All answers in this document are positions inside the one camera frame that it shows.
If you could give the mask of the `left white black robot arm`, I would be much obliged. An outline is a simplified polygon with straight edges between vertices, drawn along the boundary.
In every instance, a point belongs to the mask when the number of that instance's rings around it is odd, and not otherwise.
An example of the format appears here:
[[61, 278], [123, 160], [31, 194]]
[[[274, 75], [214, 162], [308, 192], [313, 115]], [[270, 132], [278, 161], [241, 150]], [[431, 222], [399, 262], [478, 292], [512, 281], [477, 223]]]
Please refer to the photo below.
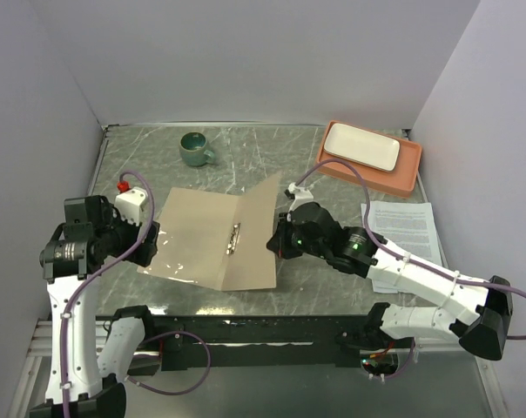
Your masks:
[[124, 380], [135, 349], [146, 350], [157, 328], [146, 306], [120, 308], [102, 350], [97, 349], [99, 277], [111, 263], [149, 266], [159, 224], [142, 224], [154, 204], [140, 187], [113, 202], [101, 195], [67, 199], [65, 220], [40, 253], [51, 303], [51, 371], [44, 402], [31, 417], [122, 417]]

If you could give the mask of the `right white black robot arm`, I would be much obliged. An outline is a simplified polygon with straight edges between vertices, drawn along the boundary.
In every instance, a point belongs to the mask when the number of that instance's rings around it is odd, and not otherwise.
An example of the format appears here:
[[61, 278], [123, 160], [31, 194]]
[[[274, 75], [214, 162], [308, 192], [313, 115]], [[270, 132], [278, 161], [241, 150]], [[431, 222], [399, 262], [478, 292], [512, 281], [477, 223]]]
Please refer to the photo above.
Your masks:
[[316, 202], [279, 216], [266, 247], [290, 260], [308, 254], [333, 269], [412, 293], [430, 307], [378, 303], [363, 333], [375, 347], [391, 340], [432, 338], [457, 342], [469, 353], [499, 361], [512, 316], [509, 282], [499, 276], [471, 278], [403, 251], [380, 234], [342, 226]]

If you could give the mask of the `white printed paper sheets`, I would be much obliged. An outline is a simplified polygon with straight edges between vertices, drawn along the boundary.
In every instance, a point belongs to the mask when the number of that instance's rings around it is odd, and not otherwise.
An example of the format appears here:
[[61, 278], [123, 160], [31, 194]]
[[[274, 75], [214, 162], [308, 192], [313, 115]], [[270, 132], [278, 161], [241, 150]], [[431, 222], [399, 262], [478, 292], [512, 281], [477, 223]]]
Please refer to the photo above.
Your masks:
[[393, 241], [403, 250], [436, 265], [442, 265], [430, 203], [372, 201], [368, 225], [374, 233]]

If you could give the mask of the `beige cardboard folder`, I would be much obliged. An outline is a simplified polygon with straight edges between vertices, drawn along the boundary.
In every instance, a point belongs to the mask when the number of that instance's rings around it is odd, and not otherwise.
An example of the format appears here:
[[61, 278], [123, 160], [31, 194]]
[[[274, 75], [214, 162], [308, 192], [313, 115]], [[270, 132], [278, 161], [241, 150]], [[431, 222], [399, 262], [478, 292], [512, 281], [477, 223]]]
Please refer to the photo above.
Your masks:
[[[274, 289], [275, 256], [266, 243], [280, 180], [277, 172], [242, 195], [172, 188], [158, 218], [158, 252], [138, 272], [223, 292]], [[237, 223], [236, 251], [226, 255]]]

